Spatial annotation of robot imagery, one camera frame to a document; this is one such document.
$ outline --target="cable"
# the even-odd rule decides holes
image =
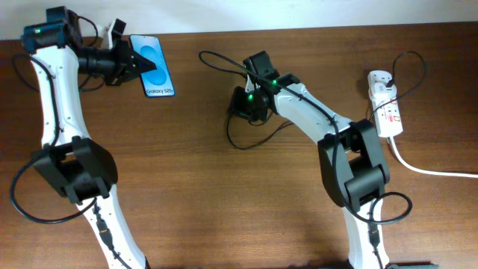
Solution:
[[[56,103],[56,98],[55,98],[55,88],[54,88],[54,85],[53,85],[53,77],[52,77],[52,74],[48,71],[48,69],[45,67],[45,65],[43,65],[39,60],[37,60],[36,58],[33,58],[32,56],[30,55],[14,55],[13,58],[12,58],[12,63],[15,63],[15,60],[17,58],[27,58],[29,59],[30,61],[36,63],[39,67],[41,67],[43,69],[43,71],[45,72],[46,74],[46,77],[49,81],[49,84],[50,84],[50,93],[51,93],[51,97],[52,97],[52,106],[53,106],[53,114],[54,114],[54,117],[55,117],[55,136],[53,137],[53,141],[50,145],[48,146],[45,146],[43,149],[42,149],[42,152],[36,157],[36,158],[32,158],[30,161],[28,161],[17,173],[16,175],[13,177],[13,180],[12,180],[12,183],[11,183],[11,186],[10,186],[10,200],[11,202],[13,203],[13,206],[15,207],[15,209],[23,215],[23,217],[26,217],[27,219],[31,220],[31,221],[34,221],[36,223],[41,223],[41,224],[57,224],[57,223],[64,223],[64,222],[67,222],[69,220],[72,220],[76,217],[79,217],[81,216],[83,213],[85,213],[88,209],[90,209],[95,203],[96,203],[96,198],[91,202],[91,204],[89,204],[86,208],[84,208],[83,210],[79,211],[79,212],[76,212],[70,216],[67,216],[67,217],[62,217],[62,218],[59,218],[59,219],[54,219],[54,220],[45,220],[45,219],[41,219],[41,218],[38,218],[38,217],[34,217],[32,216],[31,214],[29,214],[28,212],[25,211],[25,209],[23,209],[20,204],[16,201],[16,198],[15,198],[15,187],[16,187],[16,183],[18,182],[20,176],[29,168],[31,167],[36,161],[40,160],[41,158],[43,158],[44,156],[48,155],[50,153],[50,149],[52,149],[53,147],[55,147],[57,141],[58,141],[58,137],[60,135],[60,123],[59,123],[59,117],[58,117],[58,108],[57,108],[57,103]]]
[[[121,262],[122,266],[124,266],[126,269],[131,269],[131,267],[129,267],[128,264],[126,264],[125,261],[123,261],[123,259],[121,259],[120,255],[113,250],[113,256],[115,259],[117,259],[119,262]]]
[[[225,61],[228,61],[229,63],[231,64],[234,64],[235,66],[239,66],[241,69],[243,70],[246,70],[246,72],[238,72],[238,71],[234,71],[234,70],[229,70],[229,69],[223,69],[223,68],[220,68],[220,67],[216,67],[215,65],[213,64],[210,64],[208,63],[207,61],[205,61],[203,58],[202,58],[202,54],[210,54],[210,55],[214,55],[216,57],[219,57]],[[201,62],[205,65],[207,65],[208,67],[210,68],[213,68],[215,70],[219,70],[219,71],[222,71],[222,72],[230,72],[230,73],[233,73],[233,74],[238,74],[238,75],[241,75],[243,78],[247,78],[247,73],[249,72],[249,70],[247,70],[246,68],[244,68],[243,66],[241,66],[240,64],[236,63],[235,61],[227,58],[226,56],[224,55],[220,55],[219,53],[216,53],[216,52],[211,52],[211,51],[201,51],[199,52],[199,59],[201,60]]]
[[[271,80],[267,79],[267,78],[264,78],[262,77],[261,75],[258,75],[254,72],[251,72],[249,70],[247,70],[245,67],[243,67],[242,65],[236,63],[235,61],[227,58],[226,56],[224,55],[220,55],[218,54],[217,52],[211,52],[211,51],[208,51],[208,50],[203,50],[201,52],[199,52],[199,58],[201,59],[201,61],[203,63],[205,63],[206,65],[210,66],[210,64],[204,62],[204,60],[202,59],[202,54],[210,54],[210,55],[215,55],[219,58],[222,58],[224,59],[225,61],[228,61],[229,63],[231,63],[232,65],[242,69],[243,71],[247,72],[249,75],[253,76],[254,78],[258,79],[259,81],[265,81],[271,85],[275,85],[276,87],[280,87],[281,89],[283,90],[286,90],[288,91],[289,93],[295,95],[296,97],[299,98],[299,100],[304,100],[305,102],[307,102],[309,105],[311,105],[312,107],[316,108],[318,111],[320,111],[328,120],[329,122],[334,126],[334,130],[335,130],[335,135],[334,135],[334,149],[333,149],[333,153],[332,153],[332,170],[334,171],[334,177],[335,177],[335,181],[337,181],[337,151],[338,151],[338,144],[340,143],[340,140],[339,140],[339,134],[340,132],[338,131],[338,127],[337,127],[337,123],[335,122],[334,118],[332,116],[330,116],[325,110],[323,110],[323,108],[321,108],[320,106],[318,106],[317,104],[315,104],[314,102],[312,102],[311,100],[309,100],[308,98],[304,97],[302,94],[300,93],[296,93],[295,91],[289,89],[288,87],[285,87],[285,86],[282,86],[280,84],[275,84],[273,83]],[[405,217],[407,217],[410,212],[412,211],[412,207],[413,207],[413,204],[412,204],[412,201],[410,200],[410,198],[408,196],[406,196],[405,194],[401,194],[401,193],[398,193],[398,192],[389,192],[389,193],[385,193],[379,197],[377,197],[375,199],[375,201],[372,202],[372,212],[373,212],[373,209],[375,209],[375,206],[376,204],[386,198],[386,197],[389,197],[389,196],[399,196],[399,197],[402,197],[403,199],[406,200],[406,202],[408,203],[408,206],[407,206],[407,209],[400,215],[398,215],[397,217],[394,217],[394,218],[391,218],[389,220],[374,220],[373,218],[371,220],[367,220],[363,217],[361,217],[360,215],[358,215],[356,212],[353,211],[352,209],[352,206],[348,203],[348,201],[346,201],[345,197],[342,196],[342,200],[343,200],[343,204],[344,204],[344,207],[350,212],[350,214],[352,214],[355,218],[357,218],[358,220],[364,222],[364,223],[367,223],[367,224],[376,224],[376,225],[387,225],[387,224],[393,224],[393,223],[396,223],[398,221],[401,221],[402,219],[404,219]]]
[[[255,126],[255,127],[263,126],[264,124],[266,124],[266,123],[270,120],[270,118],[271,118],[273,115],[274,115],[274,113],[271,111],[270,114],[269,114],[269,116],[266,118],[266,120],[263,121],[262,123],[259,123],[259,124],[254,124],[254,123],[252,123],[252,122],[251,122],[251,119],[248,119],[247,122],[248,122],[249,125],[251,125],[251,126]]]
[[[87,79],[85,79],[83,81],[83,83],[78,86],[78,90],[81,92],[81,93],[89,93],[89,92],[92,92],[92,91],[95,91],[95,90],[98,90],[99,88],[103,87],[105,85],[105,77],[103,76],[100,76],[100,78],[102,78],[102,83],[96,87],[93,87],[93,88],[83,88],[85,86],[85,84],[90,80],[90,78],[92,78],[93,76],[92,75],[88,75]]]
[[[395,99],[392,99],[384,104],[381,104],[379,105],[378,107],[376,107],[373,111],[372,111],[372,114],[370,115],[369,119],[368,120],[372,120],[372,117],[373,115],[380,109],[382,108],[383,106],[385,105],[388,105],[390,104],[391,102],[394,102],[394,101],[397,101],[398,99],[401,99],[403,98],[404,96],[407,96],[409,95],[413,90],[416,90],[418,87],[420,87],[420,85],[422,85],[423,81],[425,80],[425,77],[426,77],[426,73],[428,72],[428,68],[426,66],[426,62],[425,62],[425,59],[423,59],[423,57],[418,53],[418,52],[414,52],[414,51],[407,51],[407,52],[402,52],[400,53],[394,60],[394,64],[392,66],[392,77],[391,77],[391,80],[387,83],[386,87],[392,87],[394,84],[395,84],[395,74],[396,74],[396,70],[395,70],[395,67],[397,65],[397,62],[399,59],[401,59],[401,57],[407,55],[407,54],[413,54],[413,55],[416,55],[421,63],[423,64],[423,76],[421,77],[420,81],[414,86],[412,87],[410,90],[406,91],[404,94],[396,97]]]
[[[32,89],[32,90],[34,90],[34,91],[36,91],[36,92],[39,92],[39,90],[38,90],[35,86],[33,86],[32,84],[28,83],[28,82],[25,80],[25,78],[23,78],[22,75],[20,74],[20,71],[19,71],[18,68],[16,67],[16,59],[17,59],[17,58],[23,58],[23,56],[20,57],[20,56],[18,56],[18,55],[14,55],[14,56],[12,57],[12,66],[13,66],[13,70],[15,71],[16,76],[17,76],[18,79],[19,79],[23,84],[25,84],[27,87],[29,87],[30,89]]]
[[[379,250],[376,247],[373,248],[373,253],[376,256],[377,261],[379,262],[380,269],[383,269],[382,259],[380,258]]]
[[[475,174],[470,174],[470,173],[451,173],[451,172],[435,172],[435,171],[429,171],[429,170],[423,170],[420,168],[413,167],[410,164],[407,164],[403,159],[402,156],[398,153],[397,145],[395,144],[395,139],[393,137],[389,137],[388,141],[391,145],[391,148],[394,151],[395,157],[397,157],[398,161],[403,164],[405,167],[409,168],[410,170],[413,170],[415,172],[419,173],[424,173],[427,175],[433,175],[433,176],[457,176],[457,177],[466,177],[466,178],[472,178],[472,179],[478,179],[478,175]]]
[[[234,114],[230,114],[228,119],[227,119],[227,124],[226,124],[226,134],[227,134],[227,139],[229,140],[229,143],[236,149],[240,149],[240,150],[248,150],[248,149],[254,149],[266,142],[268,142],[272,137],[276,136],[278,133],[280,133],[281,130],[287,128],[288,126],[292,126],[293,123],[289,122],[289,121],[285,121],[283,122],[279,127],[277,127],[277,129],[272,133],[272,134],[269,134],[269,136],[267,136],[265,139],[257,142],[256,144],[254,145],[251,145],[251,146],[238,146],[234,141],[232,141],[232,138],[231,138],[231,134],[229,132],[229,123],[231,122],[231,118],[234,116]]]
[[[96,41],[98,40],[98,28],[96,27],[96,24],[95,24],[94,22],[92,22],[90,19],[85,18],[85,17],[83,17],[83,16],[78,16],[78,21],[79,21],[80,19],[83,19],[84,21],[89,22],[89,23],[93,26],[93,28],[95,28],[95,33],[96,33],[96,35],[95,35],[95,40],[93,40],[93,42],[90,43],[88,46],[93,46],[93,45],[95,45]]]
[[[98,228],[99,237],[102,239],[103,244],[105,244],[105,246],[113,253],[113,257],[121,262],[122,266],[131,269],[131,267],[129,267],[128,264],[126,264],[126,262],[120,257],[120,254],[114,250],[113,235],[111,234],[111,230],[109,230],[105,220],[102,219],[99,211],[100,207],[98,207],[98,205],[95,203],[93,213],[96,216],[96,227]]]

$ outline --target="wooden desk surface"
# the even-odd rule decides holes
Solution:
[[[395,25],[166,34],[161,43],[176,88],[173,98],[147,99],[139,80],[81,94],[95,142],[119,171],[119,201],[135,241],[153,268],[285,268],[347,259],[341,210],[320,179],[315,145],[296,127],[247,152],[233,149],[224,128],[240,77],[201,64],[210,49],[242,61],[267,50],[280,72],[293,72],[324,104],[352,120],[365,117],[367,74],[391,70],[405,50],[429,65],[423,86],[400,102],[405,131],[397,138],[411,164],[478,173],[478,23]],[[57,226],[31,223],[9,201],[14,173],[40,148],[38,94],[14,75],[19,42],[0,43],[0,267],[106,268],[99,244],[82,218]],[[28,79],[32,68],[24,65]],[[420,63],[398,66],[398,89],[411,87]],[[235,120],[232,132],[252,143],[274,130]],[[382,142],[391,171],[388,191],[409,195],[414,210],[384,227],[393,262],[431,261],[443,268],[478,266],[478,181],[426,176],[400,165]],[[75,208],[33,170],[17,189],[32,214],[60,217]],[[386,202],[385,217],[403,208]]]

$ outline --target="power strip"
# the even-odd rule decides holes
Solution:
[[[397,87],[386,87],[391,80],[391,74],[386,71],[375,70],[368,74],[368,96],[372,100],[375,110],[380,105],[392,101],[397,96]],[[402,118],[398,110],[397,101],[381,107],[375,112],[375,124],[380,137],[393,137],[403,132]]]

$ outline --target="smartphone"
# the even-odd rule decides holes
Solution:
[[[156,64],[156,70],[141,74],[144,95],[146,97],[174,96],[176,92],[159,39],[157,37],[131,35],[129,41],[135,52]]]

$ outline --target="white robotic arm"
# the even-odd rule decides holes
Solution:
[[[315,99],[307,91],[304,84],[290,84],[288,85],[288,88],[311,100],[331,115],[336,120],[340,132],[350,127],[350,123],[352,122],[350,119],[336,114],[334,111],[327,108],[322,102]],[[335,130],[329,120],[316,108],[307,102],[299,100],[299,97],[296,95],[285,90],[280,90],[280,92],[274,96],[274,102],[277,113],[295,123],[295,125],[315,143],[322,140],[327,134],[335,134]],[[368,218],[368,212],[372,202],[373,201],[370,201],[362,205],[358,214],[363,218]],[[374,220],[380,220],[381,207],[382,201],[379,201],[373,212]],[[353,268],[380,269],[377,257],[373,253],[374,249],[370,244],[368,225],[355,218],[346,208],[342,208],[342,212],[344,213],[345,224],[347,225],[347,232],[349,235],[349,263]],[[382,238],[382,227],[379,226],[378,229],[379,237]],[[379,243],[377,249],[382,263],[386,265],[389,262],[389,259],[385,253],[382,242]]]
[[[109,49],[98,50],[79,43],[78,19],[71,10],[56,7],[46,13],[46,24],[25,27],[22,36],[25,50],[49,73],[32,61],[43,108],[42,145],[49,149],[49,154],[33,165],[61,196],[76,203],[80,211],[96,199],[94,207],[86,210],[84,216],[95,232],[109,268],[149,268],[118,203],[114,160],[106,149],[90,139],[85,126],[78,71],[103,75],[106,84],[117,85],[150,69],[151,62],[128,50],[128,44],[118,40],[124,29],[124,23],[118,19],[111,26],[115,31],[108,32]],[[142,63],[141,69],[135,68],[139,66],[138,61]]]
[[[383,269],[389,258],[382,243],[382,228],[404,218],[412,209],[408,197],[399,193],[385,194],[390,179],[376,130],[362,120],[353,123],[315,99],[292,74],[280,75],[266,52],[259,52],[243,61],[244,67],[216,52],[216,55],[246,73],[245,88],[236,87],[229,113],[250,122],[267,120],[267,111],[290,120],[318,145],[322,180],[332,201],[342,207],[349,235],[349,265],[356,269]],[[348,161],[346,154],[358,152]],[[381,220],[382,198],[399,195],[409,208],[392,220]]]

